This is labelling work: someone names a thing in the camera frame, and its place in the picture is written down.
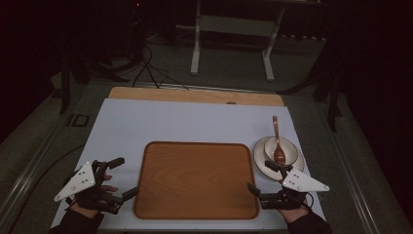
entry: sleeve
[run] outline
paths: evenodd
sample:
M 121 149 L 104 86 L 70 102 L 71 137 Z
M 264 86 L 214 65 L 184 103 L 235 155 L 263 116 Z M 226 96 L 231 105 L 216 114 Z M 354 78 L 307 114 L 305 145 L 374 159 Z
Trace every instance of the sleeve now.
M 309 213 L 288 223 L 290 234 L 331 234 L 332 229 L 324 219 L 315 213 Z
M 53 227 L 49 234 L 95 234 L 103 218 L 103 214 L 88 218 L 69 209 L 61 219 L 60 225 Z

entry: white plate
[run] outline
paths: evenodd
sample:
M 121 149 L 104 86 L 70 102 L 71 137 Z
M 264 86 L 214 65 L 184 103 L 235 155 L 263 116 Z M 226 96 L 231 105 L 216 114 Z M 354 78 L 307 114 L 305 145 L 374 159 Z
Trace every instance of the white plate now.
M 271 136 L 264 137 L 255 144 L 254 146 L 254 161 L 255 164 L 257 165 L 258 169 L 261 170 L 263 174 L 266 176 L 275 179 L 275 180 L 280 180 L 282 179 L 282 174 L 280 172 L 274 172 L 273 170 L 267 168 L 265 166 L 265 161 L 269 160 L 268 157 L 264 153 L 264 144 L 265 141 L 270 138 Z M 300 172 L 304 171 L 304 155 L 301 153 L 301 151 L 297 148 L 298 152 L 298 158 L 297 161 L 295 161 L 294 164 L 292 164 L 292 167 L 296 170 L 299 170 Z

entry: bowl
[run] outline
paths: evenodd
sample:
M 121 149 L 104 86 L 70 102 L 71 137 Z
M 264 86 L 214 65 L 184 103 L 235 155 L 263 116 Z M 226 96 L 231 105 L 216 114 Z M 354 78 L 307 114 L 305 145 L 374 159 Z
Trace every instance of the bowl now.
M 285 154 L 285 165 L 292 165 L 297 161 L 298 151 L 297 147 L 286 138 L 280 137 L 280 146 Z M 264 154 L 271 161 L 274 161 L 274 151 L 277 147 L 277 141 L 275 137 L 268 138 L 264 143 Z

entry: metal stand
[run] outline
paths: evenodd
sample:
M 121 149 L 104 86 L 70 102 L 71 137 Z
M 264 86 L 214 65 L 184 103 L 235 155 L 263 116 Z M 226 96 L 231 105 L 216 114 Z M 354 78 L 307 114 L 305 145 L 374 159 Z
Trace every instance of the metal stand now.
M 264 21 L 255 19 L 235 19 L 216 16 L 206 16 L 201 14 L 201 0 L 197 2 L 197 17 L 195 25 L 195 46 L 192 55 L 191 74 L 197 75 L 200 64 L 200 34 L 201 30 L 216 31 L 223 33 L 235 33 L 254 36 L 269 36 L 270 43 L 266 50 L 262 52 L 265 73 L 267 80 L 275 80 L 270 55 L 282 23 L 285 8 L 281 8 L 276 21 Z

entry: wooden board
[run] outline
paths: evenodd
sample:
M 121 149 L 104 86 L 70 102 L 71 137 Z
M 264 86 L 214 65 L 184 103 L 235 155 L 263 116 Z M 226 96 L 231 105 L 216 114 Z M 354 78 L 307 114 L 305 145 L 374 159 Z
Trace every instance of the wooden board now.
M 235 143 L 150 142 L 134 213 L 140 219 L 253 219 L 249 149 Z
M 227 91 L 115 87 L 110 92 L 109 98 L 283 106 L 282 97 L 279 95 Z

